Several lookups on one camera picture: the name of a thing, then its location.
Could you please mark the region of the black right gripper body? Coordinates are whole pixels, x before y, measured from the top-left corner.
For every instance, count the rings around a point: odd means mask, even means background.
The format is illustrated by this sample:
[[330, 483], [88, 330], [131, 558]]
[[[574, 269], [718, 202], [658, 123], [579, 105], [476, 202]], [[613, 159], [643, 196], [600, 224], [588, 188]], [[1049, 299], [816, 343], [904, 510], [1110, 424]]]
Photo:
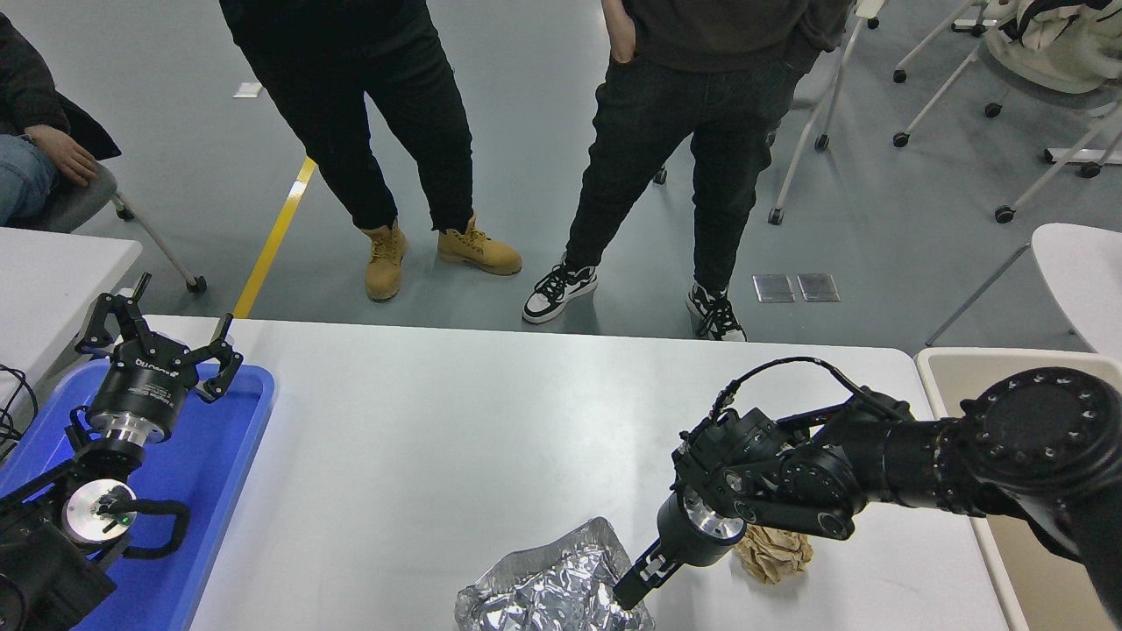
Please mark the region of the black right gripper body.
[[707, 567], [741, 541], [741, 520], [721, 516], [695, 491], [675, 491], [657, 510], [662, 570], [681, 564]]

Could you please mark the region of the seated person's hand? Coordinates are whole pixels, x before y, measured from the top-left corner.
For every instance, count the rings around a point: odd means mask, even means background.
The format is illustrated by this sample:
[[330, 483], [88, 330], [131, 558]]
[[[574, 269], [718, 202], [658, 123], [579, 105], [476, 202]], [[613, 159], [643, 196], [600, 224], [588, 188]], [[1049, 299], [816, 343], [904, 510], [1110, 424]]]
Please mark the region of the seated person's hand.
[[50, 161], [59, 175], [68, 182], [88, 188], [96, 180], [96, 161], [91, 152], [81, 147], [68, 136], [68, 132], [53, 128], [50, 125], [37, 124], [24, 128], [24, 134]]

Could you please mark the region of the person's right hand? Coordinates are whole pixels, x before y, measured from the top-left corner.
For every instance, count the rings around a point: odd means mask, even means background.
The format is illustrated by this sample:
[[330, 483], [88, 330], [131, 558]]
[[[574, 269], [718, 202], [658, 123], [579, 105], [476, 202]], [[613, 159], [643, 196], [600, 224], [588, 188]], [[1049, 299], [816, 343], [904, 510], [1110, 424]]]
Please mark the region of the person's right hand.
[[609, 38], [611, 60], [632, 63], [636, 56], [636, 33], [633, 18], [620, 0], [603, 0], [601, 10]]

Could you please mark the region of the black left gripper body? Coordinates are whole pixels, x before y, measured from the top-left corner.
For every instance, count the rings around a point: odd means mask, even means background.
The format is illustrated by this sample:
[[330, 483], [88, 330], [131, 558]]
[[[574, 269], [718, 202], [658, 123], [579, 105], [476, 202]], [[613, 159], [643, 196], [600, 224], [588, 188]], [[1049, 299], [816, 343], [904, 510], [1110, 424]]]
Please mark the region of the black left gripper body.
[[113, 418], [131, 415], [171, 432], [180, 421], [195, 368], [174, 363], [188, 347], [168, 338], [155, 340], [156, 354], [140, 340], [121, 341], [110, 354], [110, 366], [95, 399], [88, 406], [88, 426], [104, 432]]

